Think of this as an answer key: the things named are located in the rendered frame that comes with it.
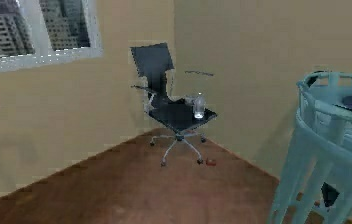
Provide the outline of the black office chair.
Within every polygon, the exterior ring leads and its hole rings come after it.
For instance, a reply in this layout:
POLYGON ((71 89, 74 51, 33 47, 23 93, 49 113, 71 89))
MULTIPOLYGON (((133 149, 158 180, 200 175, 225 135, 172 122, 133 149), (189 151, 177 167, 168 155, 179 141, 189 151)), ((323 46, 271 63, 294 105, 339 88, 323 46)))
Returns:
POLYGON ((199 135, 200 141, 204 143, 205 135, 197 132, 196 129, 216 118, 218 114, 209 108, 204 108, 203 116, 196 118, 196 106, 193 102, 188 103, 185 97, 173 100, 168 94, 166 73, 174 70, 175 67, 166 42, 132 46, 130 52, 138 76, 144 77, 147 81, 146 86, 132 85, 132 88, 140 89, 147 95, 148 102, 144 106, 144 112, 173 132, 173 135, 152 136, 149 142, 154 146, 159 138, 173 139, 161 159, 161 166, 166 165, 169 152, 179 142, 187 144, 197 154, 197 163, 203 164, 201 152, 187 141, 187 138, 199 135))

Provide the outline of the white framed window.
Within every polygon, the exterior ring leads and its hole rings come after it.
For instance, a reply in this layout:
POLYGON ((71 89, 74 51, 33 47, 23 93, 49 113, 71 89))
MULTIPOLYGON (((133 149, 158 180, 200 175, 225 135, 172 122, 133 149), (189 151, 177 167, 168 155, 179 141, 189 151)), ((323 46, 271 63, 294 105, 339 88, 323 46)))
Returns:
POLYGON ((102 54, 96 0, 0 0, 0 73, 102 54))

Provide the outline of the light blue laundry basket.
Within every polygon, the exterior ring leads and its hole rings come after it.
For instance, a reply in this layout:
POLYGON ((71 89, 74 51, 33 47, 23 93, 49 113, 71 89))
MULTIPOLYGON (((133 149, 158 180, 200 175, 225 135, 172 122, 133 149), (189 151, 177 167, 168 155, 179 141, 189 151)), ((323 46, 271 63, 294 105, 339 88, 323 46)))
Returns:
POLYGON ((344 224, 352 211, 352 73, 316 71, 297 82, 298 108, 267 224, 305 224, 309 213, 324 224, 344 224))

